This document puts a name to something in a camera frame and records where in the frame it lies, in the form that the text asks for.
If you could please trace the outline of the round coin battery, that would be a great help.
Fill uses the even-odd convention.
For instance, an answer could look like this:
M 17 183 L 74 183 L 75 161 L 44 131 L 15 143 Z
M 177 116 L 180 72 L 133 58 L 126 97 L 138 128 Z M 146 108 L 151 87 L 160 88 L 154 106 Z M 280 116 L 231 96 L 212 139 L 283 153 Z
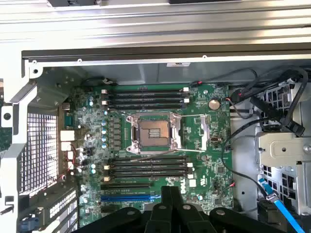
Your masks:
M 209 107 L 210 110 L 216 111 L 216 110 L 218 110 L 221 107 L 221 103 L 220 103 L 220 101 L 218 99 L 211 99 L 208 102 L 208 107 Z

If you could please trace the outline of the open metal PC case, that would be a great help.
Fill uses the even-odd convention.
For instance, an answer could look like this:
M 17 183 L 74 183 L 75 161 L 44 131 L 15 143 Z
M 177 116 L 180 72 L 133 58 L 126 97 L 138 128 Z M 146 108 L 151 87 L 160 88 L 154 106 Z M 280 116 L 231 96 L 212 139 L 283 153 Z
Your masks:
M 0 88 L 0 127 L 12 129 L 12 144 L 0 159 L 0 233 L 22 233 L 21 220 L 39 218 L 39 228 L 27 233 L 72 233 L 81 228 L 79 185 L 68 156 L 74 130 L 65 126 L 68 97 L 80 86 L 190 84 L 252 68 L 259 81 L 237 104 L 228 102 L 230 135 L 221 155 L 231 150 L 233 204 L 224 207 L 282 230 L 311 233 L 311 215 L 299 215 L 279 199 L 261 177 L 258 133 L 289 132 L 302 137 L 305 127 L 293 113 L 311 83 L 311 50 L 279 54 L 186 57 L 175 54 L 101 54 L 96 50 L 24 51 L 22 74 Z M 227 97 L 252 83 L 242 72 L 203 84 L 227 86 Z M 193 203 L 198 211 L 203 209 Z

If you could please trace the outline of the silver socket cover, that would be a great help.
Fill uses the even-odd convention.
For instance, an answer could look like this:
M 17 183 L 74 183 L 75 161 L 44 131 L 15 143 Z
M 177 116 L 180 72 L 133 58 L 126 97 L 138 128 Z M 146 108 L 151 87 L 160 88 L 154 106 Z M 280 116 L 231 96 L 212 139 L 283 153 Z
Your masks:
M 206 151 L 207 150 L 207 142 L 210 138 L 210 129 L 209 125 L 207 124 L 207 116 L 203 115 L 200 116 L 200 136 L 201 136 L 201 148 L 200 150 Z

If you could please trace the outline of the black RAM slot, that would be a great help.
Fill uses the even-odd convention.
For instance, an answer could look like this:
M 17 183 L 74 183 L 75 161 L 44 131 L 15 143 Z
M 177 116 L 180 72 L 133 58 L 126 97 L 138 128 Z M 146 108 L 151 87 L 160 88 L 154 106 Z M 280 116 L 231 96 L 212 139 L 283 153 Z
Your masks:
M 117 109 L 122 111 L 130 110 L 161 110 L 161 109 L 186 109 L 186 104 L 130 104 L 130 105 L 109 105 L 110 109 Z
M 129 163 L 129 164 L 109 164 L 104 165 L 105 170 L 147 170 L 147 169 L 186 169 L 188 168 L 187 163 Z
M 147 99 L 109 99 L 102 100 L 102 105 L 142 105 L 142 104 L 180 104 L 190 103 L 190 98 L 147 98 Z
M 148 174 L 119 174 L 107 175 L 103 177 L 104 182 L 110 182 L 113 179 L 135 179 L 135 178 L 162 178 L 162 177 L 186 177 L 187 173 L 148 173 Z
M 147 94 L 171 94 L 171 93 L 188 93 L 189 87 L 183 87 L 182 89 L 172 89 L 172 90 L 108 90 L 102 89 L 101 94 L 110 95 L 147 95 Z
M 134 162 L 147 162 L 147 161 L 179 161 L 187 160 L 185 156 L 173 156 L 173 157 L 148 157 L 148 158 L 123 158 L 123 159 L 110 159 L 110 163 L 134 163 Z
M 187 173 L 187 168 L 177 168 L 177 169 L 112 169 L 111 173 Z

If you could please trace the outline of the silver metal disk bay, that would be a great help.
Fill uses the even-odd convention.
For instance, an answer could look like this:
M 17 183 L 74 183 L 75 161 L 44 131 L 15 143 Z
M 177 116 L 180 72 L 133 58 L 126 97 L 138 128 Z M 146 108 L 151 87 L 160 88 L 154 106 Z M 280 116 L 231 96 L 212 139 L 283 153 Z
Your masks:
M 279 194 L 279 199 L 299 215 L 311 215 L 311 83 L 293 113 L 305 127 L 302 137 L 294 133 L 258 133 L 257 157 L 261 177 Z

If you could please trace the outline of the blue expansion slot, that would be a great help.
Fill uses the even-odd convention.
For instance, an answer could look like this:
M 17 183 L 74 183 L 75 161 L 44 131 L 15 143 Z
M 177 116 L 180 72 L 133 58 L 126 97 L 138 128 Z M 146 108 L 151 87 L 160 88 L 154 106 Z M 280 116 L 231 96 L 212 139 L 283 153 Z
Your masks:
M 133 202 L 133 201 L 151 201 L 161 198 L 160 195 L 151 196 L 150 194 L 139 195 L 103 195 L 101 196 L 101 202 Z

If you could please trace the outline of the green motherboard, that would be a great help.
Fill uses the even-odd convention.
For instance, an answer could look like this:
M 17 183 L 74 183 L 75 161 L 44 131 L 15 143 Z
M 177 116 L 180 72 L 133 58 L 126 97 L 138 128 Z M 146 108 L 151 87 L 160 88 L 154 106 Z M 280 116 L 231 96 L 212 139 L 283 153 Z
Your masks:
M 80 227 L 86 226 L 109 214 L 102 214 L 103 206 L 118 206 L 118 210 L 134 207 L 146 211 L 161 201 L 161 198 L 151 201 L 133 202 L 101 202 L 103 195 L 161 195 L 163 186 L 177 186 L 185 202 L 199 205 L 204 212 L 209 212 L 220 204 L 231 207 L 233 197 L 231 191 L 224 187 L 232 183 L 231 172 L 222 161 L 232 164 L 231 150 L 226 149 L 222 156 L 222 146 L 230 135 L 230 110 L 224 98 L 228 95 L 227 86 L 217 84 L 202 84 L 199 87 L 189 87 L 188 93 L 147 94 L 147 95 L 106 95 L 102 89 L 108 90 L 172 90 L 189 87 L 189 84 L 152 84 L 152 85 L 116 85 L 116 86 L 80 86 L 72 90 L 68 101 L 70 110 L 65 115 L 65 126 L 74 130 L 75 138 L 71 140 L 68 156 L 74 156 L 75 175 L 79 185 L 79 220 Z M 190 98 L 186 109 L 130 110 L 122 111 L 102 105 L 102 100 L 109 99 L 155 99 L 155 98 Z M 218 99 L 221 107 L 212 111 L 208 107 L 211 99 Z M 200 117 L 182 117 L 181 140 L 182 149 L 156 155 L 138 155 L 126 151 L 131 144 L 131 125 L 126 122 L 128 115 L 150 112 L 172 112 L 179 115 L 207 114 L 207 124 L 210 138 L 207 150 L 202 151 L 200 136 Z M 104 182 L 107 175 L 119 175 L 105 170 L 104 165 L 129 164 L 110 163 L 110 159 L 173 157 L 185 156 L 187 160 L 179 161 L 147 161 L 135 163 L 187 163 L 186 177 L 113 179 Z M 152 187 L 143 189 L 109 189 L 101 190 L 101 184 L 110 183 L 150 183 Z

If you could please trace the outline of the long black expansion slot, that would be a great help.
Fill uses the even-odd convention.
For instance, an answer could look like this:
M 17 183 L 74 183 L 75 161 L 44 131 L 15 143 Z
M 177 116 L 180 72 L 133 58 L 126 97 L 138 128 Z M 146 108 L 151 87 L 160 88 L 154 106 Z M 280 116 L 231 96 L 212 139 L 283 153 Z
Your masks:
M 109 189 L 143 189 L 150 188 L 152 184 L 150 183 L 110 183 L 110 184 L 101 184 L 101 190 L 109 190 Z

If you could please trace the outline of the green graphics card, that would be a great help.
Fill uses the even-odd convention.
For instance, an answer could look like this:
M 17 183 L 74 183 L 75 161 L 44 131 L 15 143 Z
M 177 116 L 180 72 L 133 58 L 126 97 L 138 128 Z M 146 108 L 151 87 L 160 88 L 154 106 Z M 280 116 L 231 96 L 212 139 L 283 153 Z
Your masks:
M 12 129 L 0 127 L 0 159 L 2 159 L 12 144 Z

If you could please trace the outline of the blue card retainer clip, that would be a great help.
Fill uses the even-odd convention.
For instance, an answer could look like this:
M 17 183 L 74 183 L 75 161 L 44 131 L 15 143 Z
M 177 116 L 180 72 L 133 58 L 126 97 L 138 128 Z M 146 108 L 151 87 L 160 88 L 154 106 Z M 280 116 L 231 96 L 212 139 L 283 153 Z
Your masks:
M 18 224 L 18 229 L 22 233 L 32 232 L 39 228 L 39 218 L 27 217 L 21 220 Z

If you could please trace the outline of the CPU socket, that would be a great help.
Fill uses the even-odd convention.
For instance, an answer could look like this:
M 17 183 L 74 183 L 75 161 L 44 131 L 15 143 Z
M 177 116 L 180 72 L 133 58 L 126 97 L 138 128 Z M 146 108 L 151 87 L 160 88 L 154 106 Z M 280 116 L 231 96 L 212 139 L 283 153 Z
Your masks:
M 150 112 L 128 115 L 131 144 L 126 151 L 138 155 L 156 155 L 182 149 L 180 135 L 182 116 L 172 112 Z

